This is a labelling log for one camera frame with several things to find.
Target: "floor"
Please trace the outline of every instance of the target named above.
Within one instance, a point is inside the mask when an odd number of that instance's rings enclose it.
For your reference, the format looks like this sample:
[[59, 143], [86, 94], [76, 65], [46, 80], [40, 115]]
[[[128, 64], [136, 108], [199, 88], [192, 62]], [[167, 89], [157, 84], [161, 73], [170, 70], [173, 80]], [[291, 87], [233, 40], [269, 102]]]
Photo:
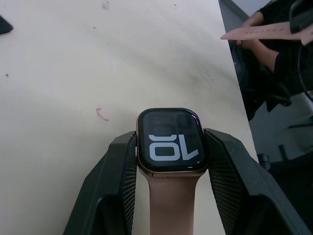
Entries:
[[[220, 8], [225, 30], [230, 31], [239, 27], [243, 20], [220, 2]], [[313, 151], [313, 126], [289, 129], [291, 124], [312, 123], [312, 118], [304, 118], [300, 122], [294, 119], [295, 113], [305, 113], [307, 107], [299, 105], [296, 97], [290, 107], [276, 107], [271, 113], [266, 110], [264, 104], [257, 111], [253, 120], [249, 122], [257, 153], [269, 155], [271, 162], [283, 160], [282, 146], [287, 159], [294, 159]]]

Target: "table surface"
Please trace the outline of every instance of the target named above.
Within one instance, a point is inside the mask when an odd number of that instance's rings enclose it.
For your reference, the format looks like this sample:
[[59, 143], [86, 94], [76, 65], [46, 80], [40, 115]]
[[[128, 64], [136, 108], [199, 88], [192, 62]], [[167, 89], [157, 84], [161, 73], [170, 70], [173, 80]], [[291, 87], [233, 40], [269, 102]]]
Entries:
[[[62, 234], [84, 178], [147, 108], [189, 108], [256, 159], [218, 0], [0, 0], [0, 14], [14, 26], [0, 35], [0, 234]], [[208, 174], [194, 227], [224, 234]], [[140, 174], [133, 234], [149, 234]]]

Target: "pink watch band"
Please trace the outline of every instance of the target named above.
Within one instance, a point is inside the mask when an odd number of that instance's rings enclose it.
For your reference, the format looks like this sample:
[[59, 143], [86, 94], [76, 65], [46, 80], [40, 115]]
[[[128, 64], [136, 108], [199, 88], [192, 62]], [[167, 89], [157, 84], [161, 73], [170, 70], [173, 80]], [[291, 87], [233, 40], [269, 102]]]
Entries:
[[192, 235], [197, 177], [153, 178], [149, 183], [150, 235]]
[[291, 34], [289, 22], [273, 23], [264, 26], [243, 27], [224, 34], [221, 39], [249, 40], [249, 39], [284, 39], [300, 40], [305, 46], [313, 40], [313, 24], [301, 32]]

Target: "smartwatch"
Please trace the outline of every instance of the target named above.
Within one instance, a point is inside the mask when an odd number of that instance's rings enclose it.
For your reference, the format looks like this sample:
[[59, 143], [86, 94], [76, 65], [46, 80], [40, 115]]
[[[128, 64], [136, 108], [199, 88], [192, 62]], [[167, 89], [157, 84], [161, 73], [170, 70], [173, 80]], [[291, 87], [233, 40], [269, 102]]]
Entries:
[[209, 156], [198, 116], [155, 108], [137, 119], [137, 161], [150, 192], [150, 235], [192, 235], [195, 189]]

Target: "digital time display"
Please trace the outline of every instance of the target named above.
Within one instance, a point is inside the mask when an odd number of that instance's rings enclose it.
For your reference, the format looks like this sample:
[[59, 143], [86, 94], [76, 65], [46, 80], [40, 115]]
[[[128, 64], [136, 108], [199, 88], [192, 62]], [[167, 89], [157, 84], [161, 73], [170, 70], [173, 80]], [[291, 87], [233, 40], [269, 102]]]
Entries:
[[208, 156], [198, 116], [181, 108], [148, 109], [138, 117], [141, 164], [155, 172], [203, 169]]

